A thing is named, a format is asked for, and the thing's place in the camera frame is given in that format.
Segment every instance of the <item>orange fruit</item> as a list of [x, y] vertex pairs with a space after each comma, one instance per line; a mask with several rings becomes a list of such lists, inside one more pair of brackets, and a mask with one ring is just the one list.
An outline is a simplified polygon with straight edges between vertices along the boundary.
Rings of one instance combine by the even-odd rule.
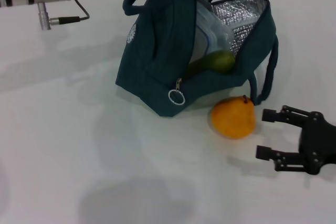
[[211, 117], [215, 129], [233, 139], [246, 137], [256, 128], [254, 104], [246, 96], [220, 102]]

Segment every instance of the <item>green vegetable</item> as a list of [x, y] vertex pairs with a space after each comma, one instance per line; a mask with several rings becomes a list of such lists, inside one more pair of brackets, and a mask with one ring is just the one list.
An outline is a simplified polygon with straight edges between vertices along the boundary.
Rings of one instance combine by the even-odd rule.
[[229, 74], [232, 72], [235, 63], [236, 59], [232, 52], [223, 50], [216, 51], [202, 59], [190, 63], [183, 79], [190, 79], [206, 70], [220, 74]]

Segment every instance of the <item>bag handle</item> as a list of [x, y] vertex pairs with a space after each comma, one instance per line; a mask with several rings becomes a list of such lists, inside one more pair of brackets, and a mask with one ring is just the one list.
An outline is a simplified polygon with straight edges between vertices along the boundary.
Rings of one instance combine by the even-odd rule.
[[167, 6], [169, 3], [167, 3], [167, 0], [162, 0], [162, 1], [150, 1], [146, 5], [143, 6], [135, 6], [133, 5], [136, 0], [124, 0], [122, 4], [122, 8], [125, 11], [125, 14], [127, 16], [133, 16], [133, 15], [138, 15], [142, 14], [144, 12], [147, 12], [149, 10], [155, 9], [160, 9], [162, 7]]
[[277, 66], [278, 63], [278, 58], [279, 58], [279, 40], [278, 37], [276, 36], [271, 55], [269, 57], [269, 63], [267, 66], [267, 71], [266, 71], [266, 78], [265, 78], [265, 83], [263, 87], [263, 91], [261, 92], [261, 95], [257, 95], [257, 79], [255, 74], [248, 79], [250, 82], [251, 86], [251, 96], [250, 99], [254, 103], [254, 105], [260, 105], [263, 101], [266, 101], [267, 98], [269, 97], [271, 90], [272, 90], [272, 84], [273, 84], [273, 79], [274, 79], [274, 70]]

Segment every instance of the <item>dark teal lunch bag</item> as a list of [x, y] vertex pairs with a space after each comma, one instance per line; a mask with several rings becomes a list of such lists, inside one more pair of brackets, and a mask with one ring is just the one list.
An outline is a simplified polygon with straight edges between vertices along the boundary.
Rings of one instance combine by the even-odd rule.
[[[116, 84], [139, 97], [160, 116], [175, 116], [196, 99], [250, 82], [255, 105], [270, 95], [278, 60], [278, 38], [269, 0], [147, 0], [134, 6], [125, 0], [125, 14], [139, 15], [127, 38]], [[231, 51], [236, 57], [230, 74], [204, 71], [181, 77], [191, 60], [196, 3], [206, 1], [233, 29]], [[254, 71], [271, 52], [264, 88], [257, 95]]]

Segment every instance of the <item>white tabletop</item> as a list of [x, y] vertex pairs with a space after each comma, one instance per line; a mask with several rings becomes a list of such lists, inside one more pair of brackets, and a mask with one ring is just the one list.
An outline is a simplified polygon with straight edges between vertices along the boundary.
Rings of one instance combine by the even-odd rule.
[[[127, 34], [123, 0], [80, 0], [91, 19], [41, 32], [36, 6], [1, 8], [1, 224], [335, 223], [336, 166], [277, 173], [257, 145], [295, 152], [300, 129], [264, 108], [321, 111], [336, 123], [336, 0], [271, 0], [280, 40], [258, 129], [217, 135], [223, 94], [163, 119], [114, 82]], [[81, 15], [71, 3], [51, 17]], [[265, 62], [257, 70], [262, 86]], [[249, 94], [249, 85], [232, 95]]]

